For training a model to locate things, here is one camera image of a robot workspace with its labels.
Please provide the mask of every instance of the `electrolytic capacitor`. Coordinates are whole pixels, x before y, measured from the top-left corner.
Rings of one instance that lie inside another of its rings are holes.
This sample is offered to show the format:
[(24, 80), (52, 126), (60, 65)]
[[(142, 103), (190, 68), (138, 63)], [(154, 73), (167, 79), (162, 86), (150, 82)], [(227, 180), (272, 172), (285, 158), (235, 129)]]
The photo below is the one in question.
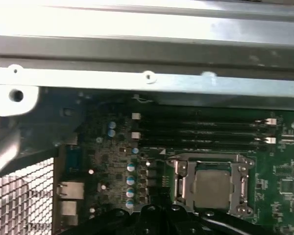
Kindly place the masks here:
[(126, 190), (126, 196), (129, 197), (129, 198), (134, 197), (134, 189), (133, 188), (128, 188)]
[(117, 124), (114, 121), (109, 122), (108, 127), (110, 129), (115, 129), (117, 127)]
[(132, 199), (128, 199), (125, 204), (126, 208), (132, 209), (134, 207), (134, 201)]
[(116, 131), (115, 130), (112, 130), (111, 129), (111, 130), (108, 131), (108, 136), (109, 137), (114, 137), (115, 135), (116, 135)]
[(133, 149), (132, 149), (132, 153), (133, 153), (133, 154), (138, 154), (138, 153), (139, 153), (138, 148), (133, 148)]
[(135, 164), (134, 164), (134, 163), (129, 163), (129, 164), (127, 165), (127, 170), (128, 170), (129, 172), (133, 172), (133, 171), (135, 171)]
[(133, 176), (128, 176), (126, 179), (126, 183), (128, 185), (134, 185), (135, 184), (135, 178)]

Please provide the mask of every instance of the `screw hole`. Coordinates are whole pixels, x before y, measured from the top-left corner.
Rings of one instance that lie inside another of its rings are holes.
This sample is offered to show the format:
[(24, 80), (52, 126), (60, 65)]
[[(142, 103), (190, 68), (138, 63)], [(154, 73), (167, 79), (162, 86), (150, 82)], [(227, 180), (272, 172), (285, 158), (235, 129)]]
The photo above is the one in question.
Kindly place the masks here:
[(13, 102), (21, 102), (24, 98), (23, 92), (21, 92), (19, 90), (10, 91), (9, 96), (10, 96), (10, 100)]

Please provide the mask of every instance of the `metal bracket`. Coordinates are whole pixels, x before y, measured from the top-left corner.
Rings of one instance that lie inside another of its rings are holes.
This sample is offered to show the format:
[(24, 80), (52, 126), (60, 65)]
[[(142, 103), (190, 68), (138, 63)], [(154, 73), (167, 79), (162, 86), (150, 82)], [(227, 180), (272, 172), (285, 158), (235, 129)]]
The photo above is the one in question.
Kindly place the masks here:
[(2, 82), (6, 79), (18, 80), (23, 70), (19, 65), (0, 68), (0, 117), (25, 114), (31, 111), (38, 101), (38, 86), (9, 85)]
[(196, 179), (196, 167), (199, 164), (211, 163), (216, 159), (215, 164), (228, 164), (231, 168), (230, 181), (234, 186), (230, 193), (229, 214), (240, 217), (250, 216), (252, 208), (247, 205), (248, 170), (253, 168), (255, 162), (242, 155), (237, 154), (193, 154), (183, 153), (171, 157), (174, 160), (176, 200), (182, 201), (187, 207), (194, 207), (193, 183)]

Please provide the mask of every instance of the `integrated circuit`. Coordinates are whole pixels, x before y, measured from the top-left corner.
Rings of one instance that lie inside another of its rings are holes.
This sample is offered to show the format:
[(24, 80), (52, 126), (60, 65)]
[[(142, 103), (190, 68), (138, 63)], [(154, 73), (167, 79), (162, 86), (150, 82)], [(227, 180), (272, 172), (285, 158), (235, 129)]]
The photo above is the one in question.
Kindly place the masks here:
[(175, 200), (190, 208), (223, 209), (250, 216), (248, 170), (255, 162), (241, 155), (182, 153), (174, 159)]
[(229, 209), (233, 191), (230, 172), (224, 170), (198, 170), (194, 183), (196, 208)]

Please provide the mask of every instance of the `microchip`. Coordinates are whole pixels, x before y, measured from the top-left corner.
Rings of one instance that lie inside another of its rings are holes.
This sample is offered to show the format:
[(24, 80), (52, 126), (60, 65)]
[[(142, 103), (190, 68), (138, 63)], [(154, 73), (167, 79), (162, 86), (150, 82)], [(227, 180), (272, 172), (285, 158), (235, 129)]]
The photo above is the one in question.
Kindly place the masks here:
[(116, 174), (116, 180), (122, 180), (123, 176), (122, 174)]
[(281, 194), (293, 194), (294, 192), (294, 181), (288, 179), (282, 179), (280, 182), (280, 193)]
[(197, 208), (228, 209), (231, 192), (230, 172), (198, 170), (194, 183), (194, 206)]
[(157, 181), (155, 179), (147, 179), (147, 186), (156, 186)]
[(108, 154), (103, 154), (102, 157), (101, 157), (101, 161), (103, 163), (106, 163), (109, 159), (109, 155)]

